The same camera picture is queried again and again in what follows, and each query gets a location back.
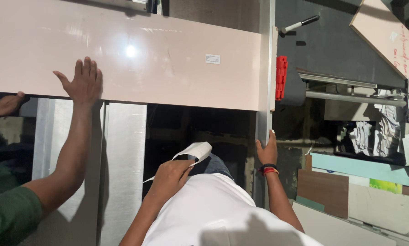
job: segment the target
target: white t-shirt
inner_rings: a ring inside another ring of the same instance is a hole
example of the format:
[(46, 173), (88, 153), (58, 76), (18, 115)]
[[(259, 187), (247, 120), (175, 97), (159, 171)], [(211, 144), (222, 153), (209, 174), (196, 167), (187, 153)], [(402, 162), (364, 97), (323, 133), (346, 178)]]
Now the white t-shirt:
[(169, 199), (145, 236), (144, 246), (321, 246), (311, 237), (257, 208), (223, 174), (198, 174)]

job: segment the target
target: teal laminate sheet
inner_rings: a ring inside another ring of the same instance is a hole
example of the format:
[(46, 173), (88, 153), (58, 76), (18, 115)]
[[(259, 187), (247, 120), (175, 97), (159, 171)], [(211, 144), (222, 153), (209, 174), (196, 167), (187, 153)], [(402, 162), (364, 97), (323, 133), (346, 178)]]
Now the teal laminate sheet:
[(307, 207), (310, 207), (310, 208), (313, 208), (313, 209), (317, 209), (317, 210), (319, 210), (319, 211), (324, 212), (324, 205), (323, 205), (323, 204), (319, 204), (318, 202), (311, 201), (310, 199), (306, 199), (306, 198), (301, 197), (301, 196), (297, 196), (297, 197), (295, 198), (295, 201), (298, 202), (298, 203), (300, 203), (300, 204), (302, 204), (302, 205), (305, 205), (305, 206), (307, 206)]
[(311, 153), (311, 155), (312, 167), (409, 186), (409, 167), (399, 167), (326, 154)]

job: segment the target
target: black marker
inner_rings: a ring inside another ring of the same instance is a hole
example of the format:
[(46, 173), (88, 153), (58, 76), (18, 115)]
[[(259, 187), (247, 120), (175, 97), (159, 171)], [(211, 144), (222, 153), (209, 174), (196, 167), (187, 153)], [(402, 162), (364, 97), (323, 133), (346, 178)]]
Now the black marker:
[(285, 33), (289, 32), (289, 31), (291, 31), (293, 29), (296, 29), (296, 28), (300, 27), (300, 26), (304, 26), (304, 25), (310, 24), (310, 23), (312, 23), (314, 21), (317, 21), (318, 19), (320, 19), (320, 16), (319, 15), (314, 15), (314, 16), (306, 19), (306, 20), (303, 20), (301, 22), (297, 22), (297, 23), (295, 23), (293, 25), (290, 25), (290, 26), (288, 26), (286, 28), (282, 28), (281, 32), (283, 34), (285, 34)]

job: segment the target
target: metal rail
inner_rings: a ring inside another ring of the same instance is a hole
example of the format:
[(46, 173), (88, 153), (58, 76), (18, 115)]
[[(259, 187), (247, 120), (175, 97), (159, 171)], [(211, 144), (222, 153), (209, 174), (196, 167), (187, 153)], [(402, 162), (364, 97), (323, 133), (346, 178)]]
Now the metal rail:
[(396, 107), (404, 107), (407, 105), (407, 102), (404, 100), (389, 100), (389, 99), (380, 99), (380, 98), (371, 98), (371, 97), (348, 96), (348, 95), (340, 95), (340, 94), (333, 94), (333, 93), (326, 93), (326, 92), (306, 91), (306, 97), (347, 101), (347, 102), (354, 102), (354, 103), (382, 104), (382, 105), (391, 105), (391, 106), (396, 106)]
[(342, 84), (342, 85), (366, 87), (366, 88), (376, 88), (377, 87), (377, 85), (375, 84), (369, 84), (369, 83), (345, 80), (345, 79), (338, 79), (338, 78), (332, 78), (332, 77), (323, 77), (323, 76), (317, 76), (317, 75), (311, 75), (311, 74), (304, 74), (300, 72), (299, 72), (299, 76), (301, 79), (320, 81), (320, 82), (326, 82), (326, 83), (334, 83), (334, 84)]

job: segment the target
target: man's right hand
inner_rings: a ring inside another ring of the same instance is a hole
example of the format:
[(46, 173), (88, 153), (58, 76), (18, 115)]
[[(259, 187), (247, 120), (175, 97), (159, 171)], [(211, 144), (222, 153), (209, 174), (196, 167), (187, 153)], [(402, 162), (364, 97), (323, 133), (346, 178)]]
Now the man's right hand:
[(53, 71), (53, 73), (59, 78), (63, 88), (74, 101), (74, 107), (92, 109), (93, 104), (100, 98), (103, 74), (97, 69), (96, 62), (91, 62), (89, 57), (85, 58), (84, 64), (81, 60), (77, 60), (72, 82), (69, 82), (66, 76), (59, 71)]
[(258, 153), (258, 159), (264, 164), (274, 164), (278, 160), (278, 147), (276, 146), (276, 135), (270, 130), (270, 138), (268, 139), (267, 146), (262, 149), (261, 142), (256, 140), (256, 151)]
[(152, 202), (162, 207), (185, 185), (186, 178), (194, 167), (190, 165), (194, 162), (194, 160), (175, 160), (161, 164), (145, 198), (151, 199)]

